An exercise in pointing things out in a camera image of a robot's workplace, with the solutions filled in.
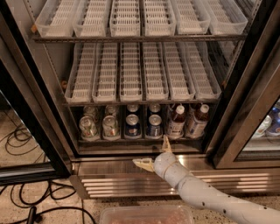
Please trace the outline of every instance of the speckled floor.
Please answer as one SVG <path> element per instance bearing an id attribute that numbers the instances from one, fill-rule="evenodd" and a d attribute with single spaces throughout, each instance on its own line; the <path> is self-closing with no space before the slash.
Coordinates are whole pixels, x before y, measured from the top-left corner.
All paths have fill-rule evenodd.
<path id="1" fill-rule="evenodd" d="M 15 129 L 15 123 L 11 124 L 11 119 L 13 115 L 0 112 L 0 139 L 2 139 L 6 133 Z M 55 180 L 61 184 L 70 185 L 67 179 Z M 25 202 L 32 203 L 39 200 L 42 195 L 44 195 L 46 188 L 48 187 L 47 182 L 32 183 L 24 186 L 22 198 Z M 15 221 L 20 221 L 28 217 L 29 207 L 24 205 L 19 198 L 20 185 L 16 185 L 12 191 L 12 186 L 8 186 L 4 191 L 4 188 L 0 187 L 0 223 L 12 223 Z M 72 190 L 64 188 L 57 191 L 54 197 L 63 197 L 71 193 Z M 279 194 L 259 194 L 254 193 L 250 195 L 236 195 L 245 200 L 261 204 L 266 207 L 271 207 L 276 210 L 280 210 L 280 196 Z M 108 207 L 138 207 L 138 206 L 186 206 L 192 211 L 192 216 L 194 223 L 196 224 L 228 224 L 235 223 L 225 216 L 212 212 L 209 210 L 199 210 L 188 206 L 180 197 L 138 197 L 138 198 L 116 198 L 116 199 L 87 199 L 81 200 L 81 198 L 75 193 L 71 197 L 61 200 L 52 199 L 50 196 L 46 197 L 41 203 L 36 205 L 37 213 L 45 211 L 54 207 L 84 207 L 89 213 L 94 217 L 96 223 L 99 223 L 101 212 Z M 50 213 L 45 213 L 42 215 L 42 221 L 40 223 L 66 223 L 66 224 L 77 224 L 77 223 L 93 223 L 88 216 L 84 213 L 82 215 L 81 211 L 78 210 L 57 210 Z"/>

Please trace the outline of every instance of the floor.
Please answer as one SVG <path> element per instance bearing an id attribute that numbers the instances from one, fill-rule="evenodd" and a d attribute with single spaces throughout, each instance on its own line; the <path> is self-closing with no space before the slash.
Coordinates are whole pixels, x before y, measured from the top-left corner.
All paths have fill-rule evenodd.
<path id="1" fill-rule="evenodd" d="M 36 147 L 36 142 L 31 138 L 30 142 L 20 147 L 23 153 L 22 156 L 13 156 L 13 153 L 7 153 L 5 145 L 7 139 L 5 138 L 20 124 L 20 120 L 13 114 L 12 111 L 0 111 L 0 166 L 6 165 L 21 165 L 25 163 L 36 163 L 44 161 L 46 159 L 42 154 L 42 150 Z M 119 198 L 119 199 L 87 199 L 81 200 L 81 198 L 74 193 L 70 197 L 65 199 L 64 196 L 70 195 L 74 192 L 71 188 L 71 184 L 67 179 L 55 180 L 55 183 L 51 183 L 52 197 L 47 194 L 42 202 L 36 205 L 37 213 L 55 208 L 55 207 L 78 207 L 86 209 L 95 219 L 95 223 L 99 223 L 101 212 L 105 208 L 109 207 L 138 207 L 138 206 L 185 206 L 192 211 L 194 223 L 196 224 L 228 224 L 235 223 L 223 215 L 212 212 L 209 210 L 199 210 L 188 206 L 180 197 L 141 197 L 141 198 Z M 48 189 L 48 182 L 32 183 L 28 185 L 9 185 L 6 188 L 0 187 L 0 223 L 12 223 L 23 220 L 28 217 L 30 206 L 32 203 L 40 200 Z M 276 193 L 259 194 L 254 193 L 250 195 L 236 195 L 245 200 L 253 201 L 257 204 L 261 204 L 266 207 L 271 207 L 276 210 L 280 210 L 280 195 Z M 67 210 L 54 210 L 50 213 L 42 214 L 42 220 L 39 223 L 93 223 L 90 218 L 82 213 L 80 210 L 68 208 Z"/>

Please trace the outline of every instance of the white plastic tray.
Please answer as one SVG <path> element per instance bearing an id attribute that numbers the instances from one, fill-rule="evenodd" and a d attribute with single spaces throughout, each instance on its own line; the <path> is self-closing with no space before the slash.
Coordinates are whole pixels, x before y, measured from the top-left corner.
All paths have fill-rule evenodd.
<path id="1" fill-rule="evenodd" d="M 169 92 L 174 101 L 192 100 L 195 95 L 193 80 L 186 64 L 183 43 L 163 43 L 164 63 Z"/>
<path id="2" fill-rule="evenodd" d="M 169 91 L 161 43 L 143 43 L 143 72 L 146 100 L 167 100 Z"/>
<path id="3" fill-rule="evenodd" d="M 42 37 L 72 37 L 79 0 L 47 0 L 35 21 Z"/>
<path id="4" fill-rule="evenodd" d="M 114 0 L 110 30 L 112 37 L 140 36 L 140 12 L 138 0 Z"/>
<path id="5" fill-rule="evenodd" d="M 176 18 L 170 0 L 143 0 L 145 36 L 173 36 Z"/>
<path id="6" fill-rule="evenodd" d="M 208 60 L 207 44 L 186 42 L 185 52 L 196 91 L 195 98 L 198 100 L 219 98 L 221 89 Z"/>
<path id="7" fill-rule="evenodd" d="M 116 101 L 117 44 L 97 46 L 99 62 L 94 73 L 93 99 L 95 102 Z"/>
<path id="8" fill-rule="evenodd" d="M 110 0 L 80 0 L 73 20 L 77 37 L 105 37 Z"/>
<path id="9" fill-rule="evenodd" d="M 76 44 L 65 98 L 67 102 L 90 102 L 96 63 L 96 44 Z"/>
<path id="10" fill-rule="evenodd" d="M 200 0 L 171 0 L 171 4 L 177 20 L 178 34 L 207 32 L 210 16 Z"/>
<path id="11" fill-rule="evenodd" d="M 119 93 L 121 102 L 143 99 L 139 43 L 121 43 Z"/>
<path id="12" fill-rule="evenodd" d="M 204 0 L 212 34 L 242 34 L 248 22 L 234 0 Z"/>

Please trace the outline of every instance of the refrigerator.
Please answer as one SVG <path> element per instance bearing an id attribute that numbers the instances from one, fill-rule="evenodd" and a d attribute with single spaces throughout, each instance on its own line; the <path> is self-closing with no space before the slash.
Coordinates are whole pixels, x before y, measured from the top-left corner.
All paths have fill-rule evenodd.
<path id="1" fill-rule="evenodd" d="M 89 37 L 85 32 L 82 36 L 78 26 L 68 37 L 48 36 L 44 27 L 38 26 L 39 17 L 44 8 L 52 9 L 62 2 L 6 0 L 0 3 L 0 89 L 47 156 L 47 160 L 40 164 L 1 166 L 2 186 L 69 178 L 83 199 L 176 195 L 176 190 L 155 173 L 135 167 L 132 162 L 134 158 L 154 159 L 161 153 L 163 138 L 146 136 L 146 111 L 152 103 L 160 104 L 163 111 L 174 103 L 182 103 L 186 109 L 191 104 L 204 103 L 209 106 L 210 118 L 203 136 L 191 138 L 185 135 L 185 130 L 180 138 L 170 139 L 173 153 L 180 163 L 193 175 L 225 193 L 279 191 L 279 129 L 271 129 L 277 126 L 280 95 L 280 1 L 217 0 L 220 4 L 234 2 L 246 17 L 246 27 L 239 34 L 214 33 L 210 29 L 206 29 L 205 33 L 182 34 L 178 27 L 175 35 L 152 34 L 144 20 L 147 13 L 144 3 L 149 1 L 139 0 L 135 1 L 135 5 L 139 5 L 141 22 L 137 20 L 139 30 L 133 30 L 137 35 L 123 37 L 117 34 L 117 29 L 113 29 L 114 21 L 110 20 L 112 14 L 109 15 L 116 11 L 115 1 L 106 1 L 104 15 L 107 15 L 108 21 L 103 36 Z M 77 9 L 90 3 L 83 0 L 74 2 Z M 162 2 L 170 6 L 170 2 L 176 1 Z M 171 26 L 172 21 L 168 23 L 175 29 L 176 25 Z M 137 84 L 141 86 L 141 98 L 126 101 L 123 99 L 120 75 L 123 61 L 127 60 L 129 64 L 133 61 L 132 57 L 124 58 L 125 53 L 122 53 L 129 45 L 137 48 L 141 71 Z M 77 58 L 76 55 L 85 46 L 94 46 L 97 53 L 104 46 L 113 46 L 109 50 L 110 57 L 115 60 L 115 99 L 101 101 L 95 94 L 98 72 L 103 61 L 108 60 L 104 54 L 99 59 L 89 58 L 91 67 L 99 67 L 94 70 L 93 79 L 87 82 L 93 93 L 86 101 L 74 101 L 71 97 L 69 100 L 69 95 L 74 92 L 72 88 L 70 94 L 67 92 L 74 81 L 71 73 L 75 63 L 81 61 L 81 56 Z M 149 64 L 146 55 L 153 53 L 154 46 L 163 55 L 160 71 L 165 83 L 168 83 L 159 98 L 149 94 L 151 80 L 144 73 Z M 203 57 L 213 74 L 208 81 L 215 86 L 214 97 L 199 98 L 195 95 L 183 100 L 174 98 L 172 79 L 168 78 L 173 64 L 168 64 L 167 57 L 169 48 L 174 46 L 180 55 L 188 55 L 187 50 L 191 46 L 198 49 L 202 46 L 202 51 L 206 49 Z M 182 56 L 181 61 L 184 61 L 184 69 L 191 71 L 187 58 Z M 125 132 L 126 109 L 128 105 L 135 104 L 140 106 L 141 134 L 139 138 L 128 139 Z M 104 137 L 102 123 L 99 122 L 96 125 L 98 139 L 85 140 L 80 127 L 83 109 L 97 107 L 102 120 L 106 106 L 119 108 L 119 137 L 114 141 Z"/>

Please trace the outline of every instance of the bottle label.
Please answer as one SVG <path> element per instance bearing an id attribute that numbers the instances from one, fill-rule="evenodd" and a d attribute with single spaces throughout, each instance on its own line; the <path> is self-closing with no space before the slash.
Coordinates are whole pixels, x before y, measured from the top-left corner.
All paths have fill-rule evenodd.
<path id="1" fill-rule="evenodd" d="M 184 128 L 185 122 L 174 122 L 169 120 L 167 134 L 170 136 L 179 136 Z"/>
<path id="2" fill-rule="evenodd" d="M 206 126 L 207 122 L 199 121 L 196 119 L 195 115 L 192 115 L 192 119 L 190 119 L 188 123 L 187 134 L 192 137 L 201 137 Z"/>

